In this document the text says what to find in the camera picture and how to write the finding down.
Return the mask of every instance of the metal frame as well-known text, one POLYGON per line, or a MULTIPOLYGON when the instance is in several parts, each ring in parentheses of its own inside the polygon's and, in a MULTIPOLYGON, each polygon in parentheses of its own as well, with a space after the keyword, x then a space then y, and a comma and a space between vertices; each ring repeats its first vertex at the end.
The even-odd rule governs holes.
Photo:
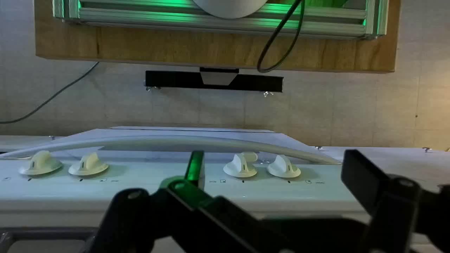
MULTIPOLYGON (((302 35, 365 37, 386 35, 389 0, 365 0, 365 9, 308 7, 302 35)), ((268 35, 289 4, 267 2, 240 19, 222 19, 201 11, 191 0, 53 0, 53 16, 75 23, 126 25, 164 29, 244 32, 268 35)), ((282 35, 293 35, 299 9, 282 35)))

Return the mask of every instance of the white knob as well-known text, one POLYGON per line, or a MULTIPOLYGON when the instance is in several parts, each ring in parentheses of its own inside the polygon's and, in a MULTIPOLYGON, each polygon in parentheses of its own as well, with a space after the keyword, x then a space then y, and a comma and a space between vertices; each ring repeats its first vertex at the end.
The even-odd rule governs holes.
POLYGON ((50 151, 40 150, 32 156, 32 158, 18 170, 23 175, 42 175, 61 168, 63 164, 57 158, 52 157, 50 151))
POLYGON ((230 177, 248 178, 257 174, 257 170, 248 163, 257 160, 255 153, 239 153, 233 156, 230 163, 226 163, 223 171, 230 177))
POLYGON ((84 156, 68 167, 68 172, 77 177, 90 177, 105 171, 109 164, 104 163, 97 153, 84 156))
POLYGON ((295 178, 300 174, 300 170, 285 156, 277 156, 275 160, 268 164, 267 170, 271 175, 281 178, 295 178))

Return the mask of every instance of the black bracket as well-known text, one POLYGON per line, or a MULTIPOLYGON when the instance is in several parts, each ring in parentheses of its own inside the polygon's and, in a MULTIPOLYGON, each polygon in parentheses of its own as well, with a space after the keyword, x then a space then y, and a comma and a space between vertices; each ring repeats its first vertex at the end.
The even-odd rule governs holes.
POLYGON ((147 70, 144 85, 147 88, 177 87, 282 92, 282 77, 239 74, 239 68, 199 67, 198 73, 147 70))

